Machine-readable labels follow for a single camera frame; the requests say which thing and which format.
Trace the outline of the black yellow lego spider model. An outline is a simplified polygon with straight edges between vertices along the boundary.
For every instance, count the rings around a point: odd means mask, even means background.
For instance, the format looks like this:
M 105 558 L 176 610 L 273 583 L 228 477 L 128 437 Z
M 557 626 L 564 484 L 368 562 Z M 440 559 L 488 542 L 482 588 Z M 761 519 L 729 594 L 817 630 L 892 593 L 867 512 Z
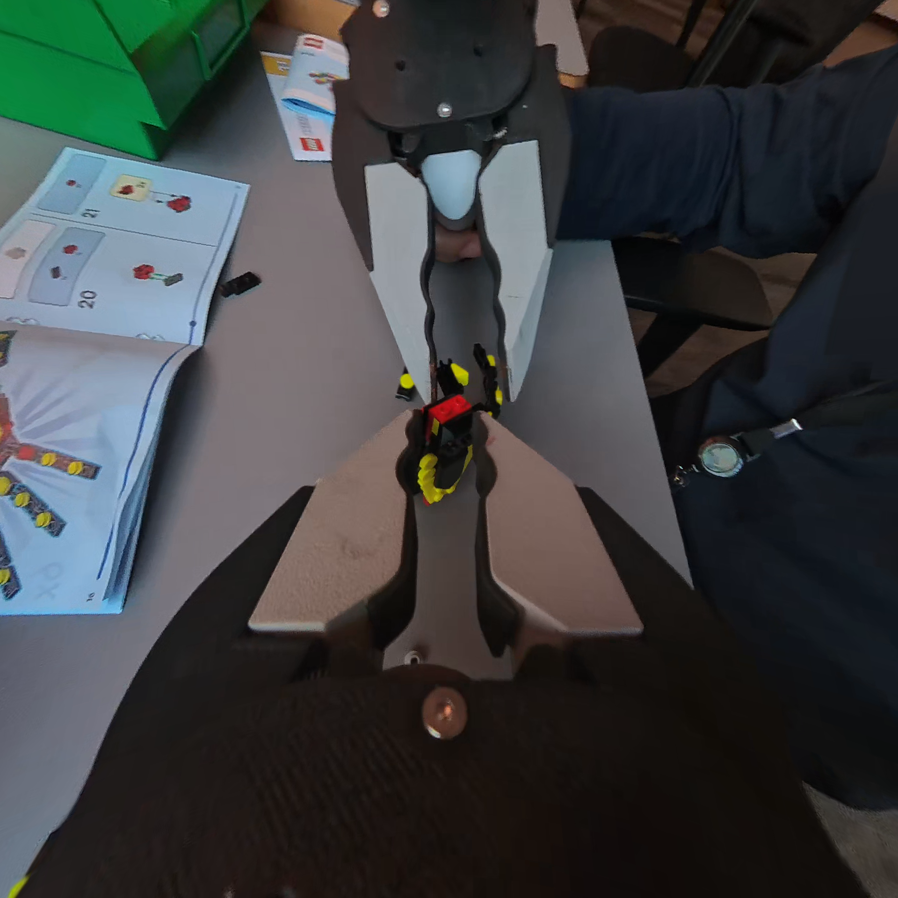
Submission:
M 473 456 L 476 415 L 496 419 L 504 404 L 496 357 L 475 343 L 473 359 L 482 379 L 482 401 L 472 403 L 466 398 L 467 369 L 452 359 L 439 361 L 431 401 L 412 417 L 410 448 L 401 463 L 401 475 L 427 507 L 452 495 L 466 472 Z

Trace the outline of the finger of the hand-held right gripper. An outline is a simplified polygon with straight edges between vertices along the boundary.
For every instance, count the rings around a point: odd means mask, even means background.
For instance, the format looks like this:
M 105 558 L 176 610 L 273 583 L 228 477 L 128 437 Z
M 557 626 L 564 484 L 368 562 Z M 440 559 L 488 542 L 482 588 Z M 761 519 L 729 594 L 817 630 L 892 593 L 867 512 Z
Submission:
M 373 256 L 370 277 L 404 365 L 424 401 L 436 394 L 435 250 L 424 182 L 398 163 L 368 165 L 365 188 Z
M 515 402 L 533 357 L 553 249 L 535 140 L 505 144 L 478 177 L 480 230 L 494 269 L 494 310 L 507 398 Z

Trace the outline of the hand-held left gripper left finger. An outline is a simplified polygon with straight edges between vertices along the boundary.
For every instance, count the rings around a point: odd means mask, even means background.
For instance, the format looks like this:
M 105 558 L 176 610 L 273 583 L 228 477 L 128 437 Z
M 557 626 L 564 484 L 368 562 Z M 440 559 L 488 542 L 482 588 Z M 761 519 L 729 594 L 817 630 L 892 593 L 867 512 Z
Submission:
M 410 410 L 313 487 L 248 626 L 383 652 L 416 608 L 418 531 L 401 477 Z

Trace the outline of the person's torso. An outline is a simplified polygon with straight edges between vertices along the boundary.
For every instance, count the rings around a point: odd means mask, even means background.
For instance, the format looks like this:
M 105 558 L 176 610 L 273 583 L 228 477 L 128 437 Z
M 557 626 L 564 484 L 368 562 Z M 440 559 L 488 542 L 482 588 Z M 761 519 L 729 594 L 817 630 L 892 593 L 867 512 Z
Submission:
M 700 589 L 780 694 L 803 778 L 892 808 L 896 47 L 745 90 L 747 235 L 711 248 L 815 259 L 764 340 L 681 391 L 667 448 L 677 468 L 714 435 L 805 430 L 734 478 L 692 476 L 676 510 Z

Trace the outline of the green plastic bin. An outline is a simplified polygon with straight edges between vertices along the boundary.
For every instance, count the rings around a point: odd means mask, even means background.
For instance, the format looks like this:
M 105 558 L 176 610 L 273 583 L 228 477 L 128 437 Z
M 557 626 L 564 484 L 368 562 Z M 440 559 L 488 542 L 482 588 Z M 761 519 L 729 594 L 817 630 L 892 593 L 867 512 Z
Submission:
M 3 1 L 2 116 L 158 160 L 264 1 Z

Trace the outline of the folded lego leaflet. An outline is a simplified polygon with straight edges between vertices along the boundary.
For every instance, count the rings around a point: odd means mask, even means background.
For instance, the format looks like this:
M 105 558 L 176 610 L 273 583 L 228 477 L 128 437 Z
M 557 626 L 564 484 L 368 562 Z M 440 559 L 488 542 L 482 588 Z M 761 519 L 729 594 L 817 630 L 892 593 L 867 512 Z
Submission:
M 305 33 L 291 55 L 262 51 L 261 61 L 293 158 L 330 163 L 333 85 L 348 76 L 346 48 L 339 41 Z

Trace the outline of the open lego instruction booklet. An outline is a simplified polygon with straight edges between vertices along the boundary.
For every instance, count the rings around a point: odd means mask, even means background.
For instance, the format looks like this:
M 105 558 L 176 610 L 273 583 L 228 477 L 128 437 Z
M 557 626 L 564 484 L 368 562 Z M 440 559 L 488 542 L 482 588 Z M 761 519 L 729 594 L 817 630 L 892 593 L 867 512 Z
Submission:
M 121 612 L 245 184 L 66 148 L 1 231 L 1 615 Z

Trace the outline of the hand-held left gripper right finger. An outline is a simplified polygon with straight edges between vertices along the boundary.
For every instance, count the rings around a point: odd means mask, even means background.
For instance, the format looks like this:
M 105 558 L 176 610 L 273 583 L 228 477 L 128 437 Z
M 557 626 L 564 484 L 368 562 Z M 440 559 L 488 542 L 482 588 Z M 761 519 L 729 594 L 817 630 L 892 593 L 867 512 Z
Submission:
M 485 413 L 472 457 L 477 615 L 490 654 L 640 636 L 643 622 L 573 481 Z

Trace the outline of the black office chair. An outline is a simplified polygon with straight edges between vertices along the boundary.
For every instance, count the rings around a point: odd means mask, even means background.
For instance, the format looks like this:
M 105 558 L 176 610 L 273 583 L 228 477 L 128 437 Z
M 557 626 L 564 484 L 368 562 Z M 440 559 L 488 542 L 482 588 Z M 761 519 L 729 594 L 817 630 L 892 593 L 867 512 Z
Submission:
M 588 53 L 589 85 L 644 94 L 707 84 L 783 84 L 824 62 L 883 3 L 717 2 L 723 17 L 693 56 L 688 43 L 707 4 L 690 2 L 673 43 L 642 28 L 602 29 Z
M 736 258 L 646 236 L 613 240 L 612 251 L 627 308 L 655 316 L 637 342 L 645 379 L 703 326 L 755 332 L 773 323 L 759 277 Z

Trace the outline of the person's right forearm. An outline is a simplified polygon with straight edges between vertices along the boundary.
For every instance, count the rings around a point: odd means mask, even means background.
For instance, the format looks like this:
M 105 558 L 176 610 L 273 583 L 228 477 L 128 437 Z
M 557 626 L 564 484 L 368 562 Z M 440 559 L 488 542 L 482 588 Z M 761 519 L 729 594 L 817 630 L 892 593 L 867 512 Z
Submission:
M 568 91 L 566 103 L 561 240 L 657 232 L 731 250 L 745 241 L 736 171 L 746 90 L 593 87 Z

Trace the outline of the badge reel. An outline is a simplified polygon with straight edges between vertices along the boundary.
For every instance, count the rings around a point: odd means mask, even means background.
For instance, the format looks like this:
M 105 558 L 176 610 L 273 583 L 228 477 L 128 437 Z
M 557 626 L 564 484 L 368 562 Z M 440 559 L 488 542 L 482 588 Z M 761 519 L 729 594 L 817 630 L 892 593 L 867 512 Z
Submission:
M 707 438 L 690 463 L 678 466 L 670 477 L 673 488 L 685 487 L 692 476 L 729 479 L 740 474 L 776 441 L 804 431 L 795 418 L 772 427 Z

